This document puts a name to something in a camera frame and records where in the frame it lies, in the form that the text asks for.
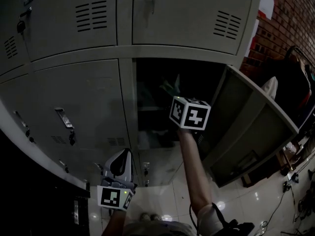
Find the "forearm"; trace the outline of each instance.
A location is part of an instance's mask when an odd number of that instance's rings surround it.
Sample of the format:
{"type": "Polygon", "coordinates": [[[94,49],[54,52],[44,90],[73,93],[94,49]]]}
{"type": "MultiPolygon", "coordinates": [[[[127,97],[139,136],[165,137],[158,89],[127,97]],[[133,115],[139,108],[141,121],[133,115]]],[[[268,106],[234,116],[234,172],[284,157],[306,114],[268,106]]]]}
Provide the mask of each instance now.
{"type": "Polygon", "coordinates": [[[106,229],[103,231],[102,236],[123,235],[125,219],[126,219],[125,211],[122,210],[114,211],[106,229]]]}
{"type": "Polygon", "coordinates": [[[186,172],[187,185],[194,213],[212,203],[211,188],[203,169],[197,144],[192,135],[185,131],[178,132],[186,172]]]}

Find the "tiled floor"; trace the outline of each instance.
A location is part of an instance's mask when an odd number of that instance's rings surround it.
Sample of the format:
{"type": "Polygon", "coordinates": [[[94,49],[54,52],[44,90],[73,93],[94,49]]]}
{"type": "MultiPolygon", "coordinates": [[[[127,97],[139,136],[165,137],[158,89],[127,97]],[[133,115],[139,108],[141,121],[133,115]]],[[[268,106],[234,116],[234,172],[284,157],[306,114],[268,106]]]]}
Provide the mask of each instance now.
{"type": "MultiPolygon", "coordinates": [[[[273,215],[268,226],[266,236],[279,236],[280,231],[290,232],[299,226],[299,221],[293,223],[297,212],[297,203],[304,197],[311,182],[308,179],[308,169],[314,170],[315,159],[299,174],[300,183],[293,184],[293,193],[296,207],[293,205],[291,191],[284,194],[279,209],[273,215]]],[[[253,236],[262,221],[268,221],[271,214],[278,206],[283,195],[283,182],[287,177],[275,173],[269,179],[264,179],[250,188],[244,188],[241,180],[232,182],[222,188],[218,188],[210,181],[212,186],[212,199],[223,213],[226,221],[236,219],[239,223],[252,222],[255,224],[250,236],[253,236]]],[[[142,212],[157,213],[163,220],[179,221],[193,227],[189,216],[189,193],[185,177],[184,167],[181,166],[172,184],[168,186],[137,188],[127,212],[127,223],[137,220],[142,212]]],[[[105,229],[109,215],[108,210],[97,206],[96,187],[91,187],[89,199],[90,233],[91,236],[99,236],[105,229]]],[[[300,229],[308,229],[315,226],[315,215],[308,217],[301,224],[300,229]]]]}

